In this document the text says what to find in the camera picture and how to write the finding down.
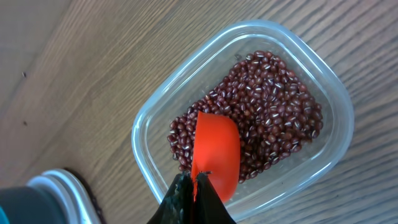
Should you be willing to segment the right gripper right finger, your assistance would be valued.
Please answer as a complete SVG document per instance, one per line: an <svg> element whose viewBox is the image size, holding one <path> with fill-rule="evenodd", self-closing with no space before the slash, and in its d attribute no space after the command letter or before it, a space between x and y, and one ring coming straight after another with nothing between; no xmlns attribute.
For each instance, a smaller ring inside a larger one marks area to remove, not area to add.
<svg viewBox="0 0 398 224"><path fill-rule="evenodd" d="M196 178L193 221L197 224L236 224L227 212L206 173L199 173Z"/></svg>

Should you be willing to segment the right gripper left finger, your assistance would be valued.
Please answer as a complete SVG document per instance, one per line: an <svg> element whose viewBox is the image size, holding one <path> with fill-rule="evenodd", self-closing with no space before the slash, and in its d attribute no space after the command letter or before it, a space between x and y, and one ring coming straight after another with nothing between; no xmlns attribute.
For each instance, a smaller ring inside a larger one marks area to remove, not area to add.
<svg viewBox="0 0 398 224"><path fill-rule="evenodd" d="M193 181L186 172L177 174L157 211L147 224L192 223Z"/></svg>

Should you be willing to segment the red scoop with blue handle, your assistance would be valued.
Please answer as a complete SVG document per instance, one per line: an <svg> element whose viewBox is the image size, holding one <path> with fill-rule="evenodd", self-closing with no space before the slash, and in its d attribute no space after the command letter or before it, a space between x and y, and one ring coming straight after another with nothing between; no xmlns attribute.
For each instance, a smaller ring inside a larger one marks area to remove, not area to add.
<svg viewBox="0 0 398 224"><path fill-rule="evenodd" d="M237 125L227 116L198 113L193 147L191 178L198 185L200 173L208 178L222 202L235 193L241 159Z"/></svg>

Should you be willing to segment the white kitchen scale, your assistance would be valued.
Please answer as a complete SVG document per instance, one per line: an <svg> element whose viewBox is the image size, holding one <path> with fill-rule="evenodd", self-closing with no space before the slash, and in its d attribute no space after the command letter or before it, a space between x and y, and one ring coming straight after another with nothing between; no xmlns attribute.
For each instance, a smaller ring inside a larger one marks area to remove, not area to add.
<svg viewBox="0 0 398 224"><path fill-rule="evenodd" d="M105 223L97 199L79 174L68 169L46 170L27 186L50 194L62 208L67 223Z"/></svg>

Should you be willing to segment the blue metal bowl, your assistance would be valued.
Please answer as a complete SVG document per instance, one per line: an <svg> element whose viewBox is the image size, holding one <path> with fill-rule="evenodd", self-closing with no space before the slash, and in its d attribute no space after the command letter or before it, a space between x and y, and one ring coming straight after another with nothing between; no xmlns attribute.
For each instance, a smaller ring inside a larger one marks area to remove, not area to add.
<svg viewBox="0 0 398 224"><path fill-rule="evenodd" d="M65 214L49 193L32 187L1 189L1 224L66 224Z"/></svg>

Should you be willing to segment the clear plastic container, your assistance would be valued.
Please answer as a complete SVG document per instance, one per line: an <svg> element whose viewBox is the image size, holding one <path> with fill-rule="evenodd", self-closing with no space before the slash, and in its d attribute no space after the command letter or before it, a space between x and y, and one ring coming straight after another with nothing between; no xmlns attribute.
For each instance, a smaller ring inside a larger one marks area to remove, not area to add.
<svg viewBox="0 0 398 224"><path fill-rule="evenodd" d="M150 96L132 126L132 150L149 188L161 202L178 173L167 135L170 122L219 84L248 53L268 50L286 61L322 106L323 129L302 150L239 184L226 209L247 219L324 176L344 156L354 131L354 112L344 84L299 37L271 21L244 21L214 35Z"/></svg>

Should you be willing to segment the red beans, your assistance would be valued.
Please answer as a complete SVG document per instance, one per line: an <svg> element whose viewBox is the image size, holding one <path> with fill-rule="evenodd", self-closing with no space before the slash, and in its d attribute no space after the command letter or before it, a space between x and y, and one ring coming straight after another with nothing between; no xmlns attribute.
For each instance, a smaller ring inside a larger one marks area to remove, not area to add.
<svg viewBox="0 0 398 224"><path fill-rule="evenodd" d="M172 120L167 140L182 172L192 169L200 112L225 115L237 125L239 183L299 152L323 128L321 104L286 62L270 51L247 54L217 86Z"/></svg>

